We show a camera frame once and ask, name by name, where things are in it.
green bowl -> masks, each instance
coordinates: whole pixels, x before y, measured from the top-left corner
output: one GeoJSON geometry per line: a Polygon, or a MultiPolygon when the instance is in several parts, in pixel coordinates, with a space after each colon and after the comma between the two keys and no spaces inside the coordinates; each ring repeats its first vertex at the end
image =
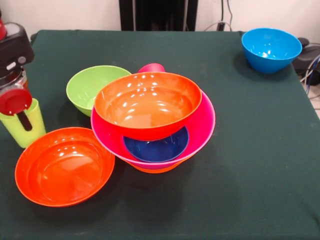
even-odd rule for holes
{"type": "Polygon", "coordinates": [[[118,66],[93,66],[75,74],[66,85],[66,95],[83,114],[91,116],[96,95],[112,81],[131,73],[118,66]]]}

shallow orange bowl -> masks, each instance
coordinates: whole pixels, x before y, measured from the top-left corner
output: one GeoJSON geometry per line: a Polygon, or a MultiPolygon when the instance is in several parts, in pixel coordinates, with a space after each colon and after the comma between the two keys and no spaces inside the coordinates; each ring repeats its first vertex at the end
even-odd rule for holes
{"type": "Polygon", "coordinates": [[[67,207],[98,192],[114,165],[115,156],[100,145],[91,129],[62,128],[24,150],[15,167],[15,182],[36,204],[67,207]]]}
{"type": "Polygon", "coordinates": [[[121,77],[96,96],[97,114],[126,137],[151,141],[180,130],[199,107],[202,93],[187,77],[142,72],[121,77]]]}

plastic bowl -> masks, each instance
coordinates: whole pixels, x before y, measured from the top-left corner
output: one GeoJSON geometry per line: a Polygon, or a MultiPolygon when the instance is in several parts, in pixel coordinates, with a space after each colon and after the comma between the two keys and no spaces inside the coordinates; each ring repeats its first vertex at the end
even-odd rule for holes
{"type": "Polygon", "coordinates": [[[107,84],[130,75],[118,66],[93,66],[75,74],[66,86],[66,95],[73,105],[90,117],[98,92],[107,84]]]}
{"type": "Polygon", "coordinates": [[[125,146],[124,136],[108,125],[94,108],[91,115],[92,130],[98,141],[120,159],[147,173],[169,171],[191,158],[207,144],[214,132],[215,125],[216,114],[214,107],[208,96],[202,92],[201,104],[185,126],[189,133],[189,143],[183,153],[171,161],[143,162],[130,154],[125,146]]]}
{"type": "Polygon", "coordinates": [[[169,72],[142,72],[119,78],[96,96],[94,108],[116,132],[141,141],[179,131],[201,103],[190,79],[169,72]]]}
{"type": "Polygon", "coordinates": [[[115,156],[100,145],[91,129],[62,128],[24,150],[15,167],[15,182],[36,204],[67,207],[98,192],[114,165],[115,156]]]}
{"type": "Polygon", "coordinates": [[[290,33],[257,28],[242,36],[244,55],[253,69],[271,74],[288,66],[302,51],[300,41],[290,33]]]}
{"type": "Polygon", "coordinates": [[[189,134],[186,127],[176,133],[156,141],[140,141],[124,137],[128,151],[137,159],[149,163],[161,163],[175,159],[186,149],[189,134]]]}

yellow-green cup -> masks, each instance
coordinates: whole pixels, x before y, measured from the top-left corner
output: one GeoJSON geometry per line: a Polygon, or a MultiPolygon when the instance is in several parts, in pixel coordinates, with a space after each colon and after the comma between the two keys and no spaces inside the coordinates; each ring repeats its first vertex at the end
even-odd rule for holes
{"type": "Polygon", "coordinates": [[[38,100],[33,98],[31,106],[24,112],[32,125],[30,131],[24,129],[17,115],[7,116],[0,113],[0,121],[21,148],[28,147],[36,139],[46,134],[38,100]]]}

dark blue bowl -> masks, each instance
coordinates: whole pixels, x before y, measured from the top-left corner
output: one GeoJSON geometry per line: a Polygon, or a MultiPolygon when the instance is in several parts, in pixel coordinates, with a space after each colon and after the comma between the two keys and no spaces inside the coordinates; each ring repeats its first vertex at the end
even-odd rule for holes
{"type": "Polygon", "coordinates": [[[255,70],[271,74],[288,66],[302,51],[300,41],[290,33],[257,28],[242,36],[244,55],[255,70]]]}
{"type": "Polygon", "coordinates": [[[156,141],[140,141],[123,137],[128,151],[137,159],[148,163],[162,163],[175,159],[186,149],[189,133],[183,127],[176,133],[156,141]]]}

